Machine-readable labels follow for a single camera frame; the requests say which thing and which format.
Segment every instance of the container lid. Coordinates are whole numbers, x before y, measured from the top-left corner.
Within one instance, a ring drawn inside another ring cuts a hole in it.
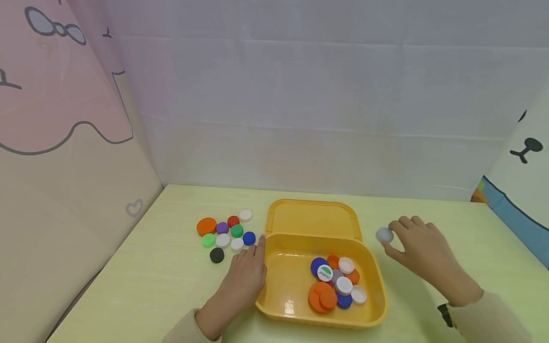
[[[330,201],[275,201],[269,207],[265,236],[273,233],[354,239],[362,242],[355,212]]]

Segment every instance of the right hand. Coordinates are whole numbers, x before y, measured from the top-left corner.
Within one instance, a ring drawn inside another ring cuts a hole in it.
[[[385,253],[437,288],[450,305],[461,307],[480,300],[483,291],[463,270],[446,238],[432,224],[417,216],[400,217],[389,229],[399,237],[404,252],[382,242]]]

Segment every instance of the purple bottle cap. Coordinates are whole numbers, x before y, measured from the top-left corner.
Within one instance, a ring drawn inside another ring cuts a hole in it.
[[[227,224],[226,222],[221,222],[217,224],[217,226],[215,227],[215,231],[217,231],[218,234],[227,233],[229,232],[229,224]]]
[[[344,276],[344,274],[339,269],[333,269],[332,272],[334,276],[332,277],[332,280],[330,280],[330,282],[332,283],[333,286],[335,286],[335,283],[338,281],[340,277]]]

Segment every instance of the table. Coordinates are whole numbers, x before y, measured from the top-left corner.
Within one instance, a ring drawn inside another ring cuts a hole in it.
[[[227,257],[210,262],[196,223],[249,208],[254,218],[245,230],[260,234],[270,204],[283,198],[339,201],[355,210],[385,281],[387,317],[354,331],[269,320],[252,308],[226,330],[225,343],[462,342],[435,308],[444,302],[440,294],[385,256],[375,239],[379,227],[401,215],[436,223],[481,286],[499,293],[535,338],[549,337],[549,272],[485,204],[168,185],[48,343],[160,342],[215,292],[230,264]]]

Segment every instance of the blue bottle cap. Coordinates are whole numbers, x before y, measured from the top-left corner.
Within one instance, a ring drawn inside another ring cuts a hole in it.
[[[343,295],[339,292],[335,292],[338,296],[338,307],[342,308],[344,310],[347,310],[349,307],[351,307],[352,304],[352,296],[351,295]]]
[[[242,236],[242,240],[244,241],[244,244],[247,246],[251,246],[255,243],[255,233],[252,231],[248,231]]]
[[[318,268],[321,266],[321,265],[327,265],[328,264],[328,261],[326,261],[325,258],[322,258],[322,257],[317,257],[315,258],[314,260],[312,260],[311,262],[311,273],[317,277],[317,272],[318,272]]]

